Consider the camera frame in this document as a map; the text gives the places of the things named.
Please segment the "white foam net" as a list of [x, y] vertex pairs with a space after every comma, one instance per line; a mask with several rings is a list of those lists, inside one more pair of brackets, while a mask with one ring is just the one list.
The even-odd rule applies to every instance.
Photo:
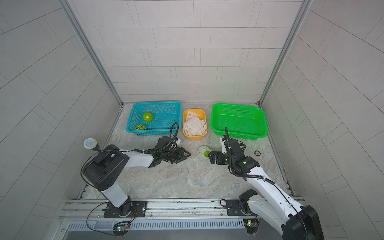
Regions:
[[201, 146], [201, 147], [199, 147], [198, 148], [198, 151], [197, 151], [197, 158], [199, 159], [199, 160], [209, 160], [209, 158], [205, 158], [204, 157], [204, 152], [206, 152], [206, 151], [211, 151], [211, 149], [210, 148], [208, 148], [207, 146]]

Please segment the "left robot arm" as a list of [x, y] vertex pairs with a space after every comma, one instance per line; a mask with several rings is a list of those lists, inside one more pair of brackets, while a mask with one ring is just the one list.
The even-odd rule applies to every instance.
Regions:
[[96, 139], [88, 138], [84, 147], [95, 151], [81, 169], [83, 180], [96, 188], [108, 200], [104, 209], [107, 217], [126, 217], [133, 214], [134, 205], [128, 194], [118, 184], [118, 178], [126, 168], [154, 168], [162, 162], [178, 164], [191, 156], [179, 147], [179, 124], [173, 123], [170, 134], [158, 139], [157, 145], [149, 150], [122, 150], [108, 145], [102, 150]]

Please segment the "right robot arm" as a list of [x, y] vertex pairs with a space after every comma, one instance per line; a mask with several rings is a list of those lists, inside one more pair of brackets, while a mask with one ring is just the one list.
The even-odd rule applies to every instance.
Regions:
[[316, 210], [292, 199], [266, 174], [260, 164], [244, 154], [246, 145], [226, 132], [220, 138], [220, 151], [204, 150], [211, 164], [227, 165], [230, 173], [248, 181], [254, 189], [240, 199], [244, 213], [256, 214], [270, 224], [284, 240], [323, 240], [324, 234]]

